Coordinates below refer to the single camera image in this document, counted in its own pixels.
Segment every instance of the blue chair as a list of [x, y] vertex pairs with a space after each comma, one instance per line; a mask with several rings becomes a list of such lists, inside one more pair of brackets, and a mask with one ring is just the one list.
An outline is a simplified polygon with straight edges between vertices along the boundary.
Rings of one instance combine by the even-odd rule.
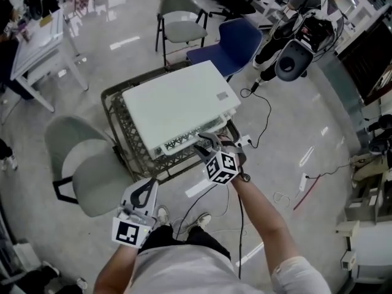
[[218, 71], [230, 81], [256, 55], [263, 34], [244, 18], [219, 25], [220, 41], [216, 45], [187, 52], [192, 64], [211, 60]]

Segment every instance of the red cable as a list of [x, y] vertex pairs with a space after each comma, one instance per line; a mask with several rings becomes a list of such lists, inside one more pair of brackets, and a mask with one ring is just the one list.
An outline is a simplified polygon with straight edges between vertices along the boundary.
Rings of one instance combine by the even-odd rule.
[[296, 204], [296, 206], [294, 207], [294, 210], [296, 210], [299, 205], [303, 202], [303, 200], [306, 198], [306, 196], [311, 192], [311, 190], [313, 189], [313, 187], [316, 185], [317, 181], [319, 180], [320, 175], [317, 177], [317, 179], [314, 181], [314, 183], [312, 184], [311, 188], [306, 192], [305, 196], [300, 200], [299, 203]]

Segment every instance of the gray floor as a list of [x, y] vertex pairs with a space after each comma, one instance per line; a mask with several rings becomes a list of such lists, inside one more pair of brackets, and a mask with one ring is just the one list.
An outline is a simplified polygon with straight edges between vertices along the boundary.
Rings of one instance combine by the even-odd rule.
[[[210, 0], [197, 1], [207, 10], [215, 8]], [[78, 66], [89, 82], [89, 91], [83, 92], [70, 73], [61, 78], [54, 74], [41, 81], [39, 89], [55, 106], [55, 113], [35, 101], [21, 101], [0, 131], [19, 160], [16, 172], [9, 170], [0, 174], [1, 200], [14, 235], [26, 238], [41, 259], [53, 263], [64, 275], [85, 278], [91, 288], [117, 247], [110, 240], [114, 213], [92, 219], [78, 206], [57, 201], [43, 132], [49, 120], [68, 113], [110, 132], [100, 102], [102, 90], [163, 63], [162, 53], [154, 51], [158, 3], [159, 0], [96, 0], [95, 6], [91, 1], [87, 13], [73, 14], [70, 25], [74, 40], [86, 58]], [[72, 6], [65, 8], [65, 13], [71, 12], [70, 16], [72, 11]], [[217, 27], [221, 21], [219, 17], [208, 20], [207, 45], [219, 37]], [[136, 36], [140, 38], [110, 50], [111, 44]], [[168, 43], [167, 51], [185, 46]], [[185, 52], [170, 54], [168, 60], [184, 59]], [[347, 115], [339, 115], [331, 107], [339, 103], [337, 96], [332, 91], [325, 97], [325, 91], [330, 90], [325, 87], [330, 85], [318, 75], [322, 75], [322, 71], [313, 65], [307, 78], [291, 83], [275, 79], [258, 90], [259, 95], [270, 101], [273, 110], [258, 149], [245, 147], [248, 156], [245, 169], [284, 216], [300, 252], [320, 270], [335, 292], [347, 277], [339, 265], [346, 248], [345, 240], [335, 234], [334, 226], [344, 218], [343, 207], [350, 192], [349, 168], [321, 178], [303, 204], [293, 211], [299, 201], [295, 196], [302, 173], [317, 176], [347, 164], [349, 150], [353, 152], [357, 147], [354, 144], [358, 143], [348, 136], [349, 127], [342, 129], [339, 117]], [[232, 78], [230, 85], [239, 94], [240, 89], [250, 87], [256, 77], [257, 72], [249, 65]], [[235, 124], [244, 135], [249, 134], [255, 140], [265, 126], [268, 105], [253, 96], [241, 102], [234, 116]], [[188, 198], [184, 192], [195, 182], [199, 172], [200, 167], [159, 189], [158, 203], [168, 207], [172, 220], [183, 216], [197, 198]], [[291, 198], [288, 208], [285, 198], [274, 202], [275, 192]], [[225, 213], [228, 198], [230, 204]], [[195, 206], [189, 222], [206, 211], [214, 216], [207, 231], [229, 249], [233, 263], [237, 262], [241, 219], [234, 191], [216, 187]], [[247, 218], [245, 223], [243, 255], [261, 243]], [[270, 288], [263, 251], [243, 265], [243, 280], [261, 289]]]

